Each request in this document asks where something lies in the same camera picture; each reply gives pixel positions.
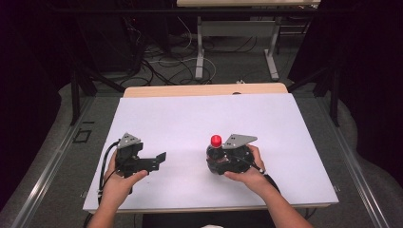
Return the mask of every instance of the white table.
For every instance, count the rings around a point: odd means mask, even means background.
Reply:
[[[320,0],[178,0],[179,7],[286,7],[318,5]],[[264,50],[272,80],[277,81],[278,71],[273,59],[281,17],[275,21],[203,21],[198,17],[198,60],[195,78],[202,78],[204,49],[203,36],[259,36],[270,37],[269,48]]]
[[[271,91],[268,87],[276,93],[265,93]],[[293,206],[338,203],[295,99],[284,90],[281,84],[246,84],[139,87],[127,91],[116,110],[83,209],[94,212],[98,208],[102,158],[125,132],[142,139],[141,158],[155,158],[166,152],[166,161],[159,171],[151,172],[134,186],[119,209],[121,213],[265,208],[263,200],[242,183],[214,175],[207,167],[205,149],[210,137],[220,134],[225,141],[232,133],[258,137],[252,144],[259,147],[268,173]],[[219,95],[202,95],[209,91]],[[242,94],[222,95],[232,92]],[[153,97],[142,97],[144,94]]]

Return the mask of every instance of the black controller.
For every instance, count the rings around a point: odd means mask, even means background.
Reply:
[[[255,164],[255,158],[246,146],[257,139],[253,136],[232,134],[225,143],[221,143],[221,137],[214,135],[206,152],[208,168],[212,173],[222,175],[226,171],[244,173],[254,167],[279,191],[275,181]]]
[[[143,149],[143,143],[140,139],[125,133],[118,144],[116,154],[116,168],[118,172],[123,173],[128,178],[141,170],[148,173],[160,169],[160,163],[165,161],[166,152],[158,155],[155,159],[140,159],[139,151]]]

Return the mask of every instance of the white surface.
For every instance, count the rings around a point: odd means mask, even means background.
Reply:
[[[225,141],[232,133],[258,137],[252,144],[259,147],[267,172],[291,204],[338,202],[292,94],[122,98],[84,210],[98,207],[102,157],[125,132],[144,143],[141,158],[167,154],[159,171],[134,186],[121,212],[264,206],[242,183],[214,175],[207,167],[205,149],[211,136],[219,134]]]

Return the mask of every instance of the hand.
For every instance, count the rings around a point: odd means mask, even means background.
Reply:
[[[255,164],[261,168],[262,170],[266,170],[264,166],[264,162],[260,157],[260,152],[257,147],[254,145],[247,145],[251,150],[254,158]],[[259,172],[256,168],[249,168],[244,173],[233,173],[233,172],[225,172],[224,176],[233,180],[233,181],[240,181],[243,182],[250,190],[261,196],[264,186],[271,186],[273,187],[269,181]]]
[[[115,153],[113,153],[112,158],[110,159],[109,166],[104,175],[104,181],[106,181],[106,179],[115,171],[115,159],[116,151]],[[148,172],[142,170],[125,179],[118,175],[116,172],[113,173],[112,176],[110,176],[109,180],[106,181],[101,200],[101,206],[106,206],[109,209],[117,211],[119,206],[121,206],[127,198],[131,187],[137,181],[143,179],[147,175]]]

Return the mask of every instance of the person's right hand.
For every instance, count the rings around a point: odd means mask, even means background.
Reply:
[[[260,157],[259,149],[254,145],[248,144],[247,146],[249,147],[255,158],[255,164],[262,170],[266,170],[264,162]],[[233,181],[243,182],[250,190],[260,196],[264,189],[267,189],[267,187],[269,186],[273,187],[272,184],[270,184],[270,182],[267,181],[267,179],[259,172],[259,170],[254,167],[249,168],[244,173],[233,173],[227,171],[224,173],[224,176]]]

